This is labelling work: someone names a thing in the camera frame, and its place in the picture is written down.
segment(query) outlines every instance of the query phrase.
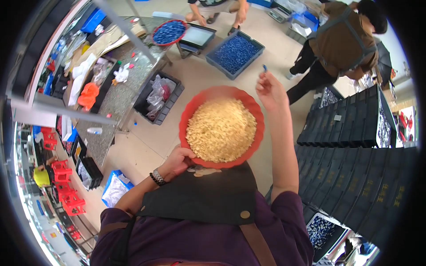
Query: wristwatch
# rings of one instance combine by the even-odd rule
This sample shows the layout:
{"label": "wristwatch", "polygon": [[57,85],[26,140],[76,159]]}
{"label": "wristwatch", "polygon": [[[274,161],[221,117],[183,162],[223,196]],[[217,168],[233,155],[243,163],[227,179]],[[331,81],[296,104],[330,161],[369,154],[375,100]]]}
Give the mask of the wristwatch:
{"label": "wristwatch", "polygon": [[166,184],[166,181],[164,181],[164,178],[158,172],[158,168],[155,168],[154,171],[150,173],[150,176],[157,185],[163,186]]}

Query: person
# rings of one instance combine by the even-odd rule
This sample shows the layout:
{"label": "person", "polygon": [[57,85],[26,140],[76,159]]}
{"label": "person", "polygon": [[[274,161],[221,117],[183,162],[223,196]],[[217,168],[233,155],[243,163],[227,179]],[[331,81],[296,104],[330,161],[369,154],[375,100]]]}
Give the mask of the person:
{"label": "person", "polygon": [[231,35],[237,29],[240,29],[247,16],[248,8],[250,7],[246,0],[188,0],[191,13],[185,15],[187,22],[198,21],[201,26],[212,24],[216,21],[220,12],[235,13],[237,16],[228,35]]}
{"label": "person", "polygon": [[101,213],[91,266],[312,265],[288,97],[270,72],[260,74],[256,92],[270,119],[272,205],[247,162],[209,171],[192,165],[196,155],[178,145]]}
{"label": "person", "polygon": [[308,40],[286,78],[291,80],[311,68],[308,74],[287,91],[290,104],[310,90],[322,89],[340,76],[358,80],[369,72],[378,60],[373,34],[384,34],[388,22],[372,0],[359,3],[335,1],[321,5],[328,21],[308,36]]}
{"label": "person", "polygon": [[46,164],[42,164],[34,169],[33,178],[37,186],[42,187],[43,185],[50,185],[49,173],[50,175],[53,174],[53,169],[50,167],[50,165],[57,160],[58,157],[55,155],[48,159]]}

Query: granite tabletop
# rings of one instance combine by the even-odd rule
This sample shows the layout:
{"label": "granite tabletop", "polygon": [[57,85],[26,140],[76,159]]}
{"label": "granite tabletop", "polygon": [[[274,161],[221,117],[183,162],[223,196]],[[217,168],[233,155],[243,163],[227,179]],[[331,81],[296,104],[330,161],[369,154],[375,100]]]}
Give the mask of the granite tabletop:
{"label": "granite tabletop", "polygon": [[[149,32],[152,32],[156,27],[168,21],[166,18],[141,18],[141,22],[145,25]],[[153,70],[157,67],[160,59],[166,54],[169,46],[160,47],[155,45],[148,46],[150,53],[156,59],[156,63],[152,64],[151,61],[139,51],[132,42],[127,42],[110,53],[108,56],[121,61],[121,65],[127,63],[134,64],[132,69],[129,69],[129,77],[125,83],[119,83],[116,86],[111,85],[104,101],[99,109],[98,114],[107,116],[111,114],[111,118],[120,123],[125,119],[127,111],[133,108],[133,104],[141,93],[142,84],[145,80],[152,75]],[[102,134],[87,133],[90,127],[101,127]],[[107,125],[95,122],[89,122],[80,119],[76,125],[76,129],[81,139],[86,143],[87,148],[90,150],[93,159],[98,166],[102,167],[105,157],[107,156],[109,147],[118,130],[118,126]]]}

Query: tiled floor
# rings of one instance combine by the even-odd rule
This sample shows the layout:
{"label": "tiled floor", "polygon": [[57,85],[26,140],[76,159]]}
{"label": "tiled floor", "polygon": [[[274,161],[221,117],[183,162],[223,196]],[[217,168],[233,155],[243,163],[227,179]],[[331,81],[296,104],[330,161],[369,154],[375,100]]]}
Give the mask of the tiled floor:
{"label": "tiled floor", "polygon": [[[110,0],[109,2],[118,15],[133,15],[123,0]],[[153,11],[185,15],[190,10],[186,0],[152,0],[136,2],[135,6],[140,16],[151,16]],[[216,39],[204,50],[203,54],[214,47],[215,43],[226,37],[234,19],[234,14],[221,13],[218,20],[210,25],[211,28],[217,30]],[[247,20],[241,26],[241,30],[262,43],[266,49],[258,59],[233,81],[229,80],[218,69],[209,65],[203,55],[199,57],[191,56],[183,60],[180,58],[176,47],[169,51],[168,56],[173,61],[173,66],[167,66],[164,71],[181,80],[185,90],[161,126],[152,125],[142,116],[135,113],[134,118],[129,123],[130,133],[116,136],[115,145],[109,150],[104,163],[103,173],[105,178],[101,187],[92,192],[83,192],[83,197],[86,198],[87,202],[87,214],[85,216],[93,224],[94,228],[100,228],[99,214],[105,208],[101,201],[102,187],[106,183],[110,171],[120,169],[134,184],[138,184],[149,175],[149,172],[161,165],[173,147],[180,143],[178,123],[181,113],[185,105],[199,91],[214,85],[230,85],[247,91],[259,102],[255,92],[255,83],[263,69],[263,64],[268,66],[268,69],[283,83],[286,89],[291,88],[301,79],[299,77],[289,81],[285,78],[286,71],[293,65],[302,48],[302,45],[285,35],[287,27],[288,25],[279,24],[273,20],[268,16],[267,11],[250,7]],[[344,96],[355,93],[353,87],[351,87],[350,80],[347,78],[339,79],[336,83],[336,88]],[[312,102],[313,92],[308,93],[291,106],[295,140],[305,125],[306,116]],[[258,189],[263,194],[268,191],[272,184],[271,137],[269,135],[267,117],[265,123],[265,137],[259,149],[249,160],[257,180]]]}

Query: black apron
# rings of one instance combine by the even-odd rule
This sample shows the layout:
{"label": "black apron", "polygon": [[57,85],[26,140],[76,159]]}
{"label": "black apron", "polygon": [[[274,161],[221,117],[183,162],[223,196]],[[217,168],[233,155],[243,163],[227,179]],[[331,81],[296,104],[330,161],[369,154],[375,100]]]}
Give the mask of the black apron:
{"label": "black apron", "polygon": [[99,237],[125,228],[111,255],[112,265],[127,265],[128,245],[133,226],[145,216],[174,218],[239,226],[261,266],[276,266],[261,232],[254,224],[256,180],[247,162],[230,169],[195,166],[152,192],[147,192],[129,223],[104,226]]}

